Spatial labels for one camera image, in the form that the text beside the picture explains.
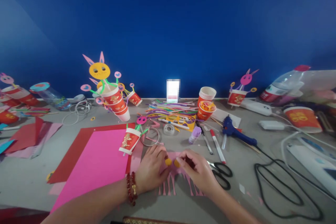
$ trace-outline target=black cable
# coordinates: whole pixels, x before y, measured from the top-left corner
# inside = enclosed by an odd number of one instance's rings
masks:
[[[302,217],[304,219],[308,219],[311,221],[321,221],[324,218],[324,214],[322,212],[322,210],[320,209],[320,207],[316,204],[316,202],[306,193],[306,191],[300,186],[300,184],[296,181],[296,179],[293,177],[292,174],[290,174],[282,165],[280,165],[280,163],[284,164],[285,162],[283,162],[280,159],[273,159],[271,158],[269,155],[267,155],[262,149],[260,149],[258,146],[256,146],[256,148],[261,151],[265,156],[267,156],[269,159],[271,159],[271,162],[268,164],[259,164],[256,163],[254,164],[254,172],[255,175],[257,177],[257,181],[258,181],[258,185],[259,185],[259,190],[260,190],[260,195],[261,195],[261,199],[264,201],[265,206],[267,207],[267,209],[274,214],[275,216],[282,218],[282,219],[291,219],[291,218],[295,218],[295,217]],[[302,198],[294,191],[292,190],[288,185],[286,185],[284,182],[282,182],[277,176],[275,176],[270,170],[268,170],[266,167],[272,165],[273,163],[276,163],[278,166],[280,166],[294,181],[295,183],[298,185],[298,187],[304,192],[304,194],[310,199],[310,201],[314,204],[314,206],[316,207],[316,209],[318,210],[318,217],[309,217],[309,216],[305,216],[305,215],[301,215],[301,214],[291,214],[291,215],[279,215],[276,212],[274,212],[270,206],[267,204],[267,202],[265,201],[264,198],[264,192],[263,192],[263,187],[261,186],[261,182],[260,182],[260,178],[259,178],[259,174],[280,194],[282,195],[285,199],[289,200],[290,202],[292,202],[295,205],[299,205],[302,206],[304,205],[304,202],[302,200]],[[269,174],[271,174],[273,176],[273,178],[275,178],[278,182],[280,182],[282,185],[284,185],[287,189],[289,189],[295,196],[296,198],[299,200],[299,202],[294,202],[293,200],[291,200],[290,198],[288,198],[286,195],[284,195],[282,192],[280,192],[280,190],[278,188],[276,188],[275,185],[273,185],[268,179],[265,178],[265,176],[260,172],[260,168],[265,169],[266,171],[268,171]],[[330,196],[329,193],[327,193],[325,190],[323,190],[322,188],[320,188],[319,186],[317,186],[316,184],[314,184],[313,182],[311,182],[309,179],[307,179],[306,177],[304,177],[302,174],[300,174],[299,172],[297,172],[299,175],[301,175],[307,182],[315,185],[317,188],[319,188],[320,190],[322,190],[324,193],[328,194]]]

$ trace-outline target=power adapter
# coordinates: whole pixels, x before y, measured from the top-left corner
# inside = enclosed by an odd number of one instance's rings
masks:
[[[265,130],[284,130],[285,124],[278,121],[259,121],[259,125]]]

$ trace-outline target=red beaded bracelet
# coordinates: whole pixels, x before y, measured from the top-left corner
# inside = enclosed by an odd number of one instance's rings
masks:
[[[132,172],[132,189],[133,189],[133,195],[131,193],[131,186],[130,186],[130,174],[128,173],[126,176],[127,179],[127,190],[128,190],[128,199],[132,206],[135,206],[135,200],[138,198],[137,192],[136,192],[136,183],[135,183],[135,173]]]

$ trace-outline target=scissors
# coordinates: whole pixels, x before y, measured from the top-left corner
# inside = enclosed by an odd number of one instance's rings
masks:
[[[207,161],[208,164],[210,165],[211,168],[214,168],[215,170],[212,170],[212,173],[215,175],[216,179],[219,177],[222,181],[225,182],[226,186],[222,186],[220,183],[220,186],[224,189],[224,190],[230,190],[231,189],[231,184],[229,183],[229,181],[227,181],[225,177],[232,177],[233,173],[231,171],[231,169],[223,163],[219,163],[219,162],[215,162],[215,163],[210,163],[209,161]]]

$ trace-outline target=hot glue gun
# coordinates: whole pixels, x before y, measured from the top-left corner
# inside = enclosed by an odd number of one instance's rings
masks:
[[[239,132],[232,124],[232,119],[228,115],[225,117],[223,121],[223,134],[227,134],[228,136],[236,136],[240,140],[244,141],[245,143],[252,145],[252,146],[257,146],[257,140],[254,138],[250,138],[248,136],[245,136],[243,133]]]

